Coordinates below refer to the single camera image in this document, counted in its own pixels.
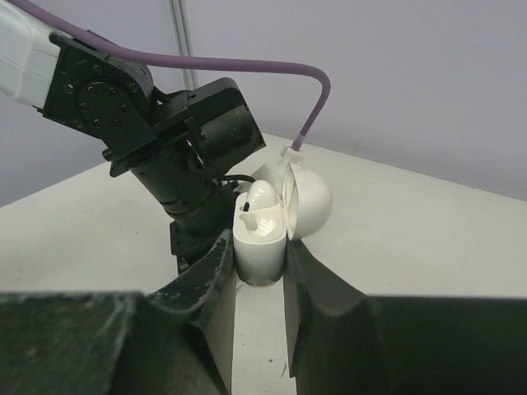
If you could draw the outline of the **white round charging case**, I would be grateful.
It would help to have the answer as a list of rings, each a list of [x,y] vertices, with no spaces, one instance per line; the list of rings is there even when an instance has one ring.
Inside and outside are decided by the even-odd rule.
[[[286,246],[320,231],[329,220],[333,196],[314,171],[287,165],[282,182],[271,183],[278,195],[275,207],[244,212],[235,203],[233,238],[237,276],[250,286],[271,286],[283,275]]]

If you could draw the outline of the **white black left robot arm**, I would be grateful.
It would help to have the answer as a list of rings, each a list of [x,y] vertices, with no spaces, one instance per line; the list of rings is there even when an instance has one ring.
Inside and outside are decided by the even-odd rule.
[[[171,218],[180,272],[231,228],[237,179],[229,170],[265,145],[230,78],[166,94],[146,65],[100,51],[6,1],[1,90],[105,144],[110,175],[133,174]]]

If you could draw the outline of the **white earbud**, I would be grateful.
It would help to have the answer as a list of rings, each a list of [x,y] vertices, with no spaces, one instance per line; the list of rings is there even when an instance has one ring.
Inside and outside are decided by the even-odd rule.
[[[278,195],[273,186],[265,180],[256,180],[242,199],[241,210],[248,212],[267,209],[275,207],[278,203]]]

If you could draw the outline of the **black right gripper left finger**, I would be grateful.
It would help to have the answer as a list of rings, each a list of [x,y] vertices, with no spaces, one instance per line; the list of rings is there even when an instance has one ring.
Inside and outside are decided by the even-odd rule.
[[[159,290],[1,296],[4,394],[228,394],[233,234]]]

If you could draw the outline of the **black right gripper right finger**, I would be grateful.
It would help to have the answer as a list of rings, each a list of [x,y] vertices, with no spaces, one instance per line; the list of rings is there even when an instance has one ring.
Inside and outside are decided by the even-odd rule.
[[[290,375],[299,394],[523,394],[526,302],[366,295],[300,240],[286,248]]]

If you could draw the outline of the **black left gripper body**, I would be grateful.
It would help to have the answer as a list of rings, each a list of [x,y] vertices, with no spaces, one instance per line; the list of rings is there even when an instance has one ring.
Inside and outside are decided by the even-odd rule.
[[[233,226],[236,198],[248,190],[249,180],[207,181],[206,194],[187,202],[170,223],[170,249],[181,275],[203,258],[224,230]]]

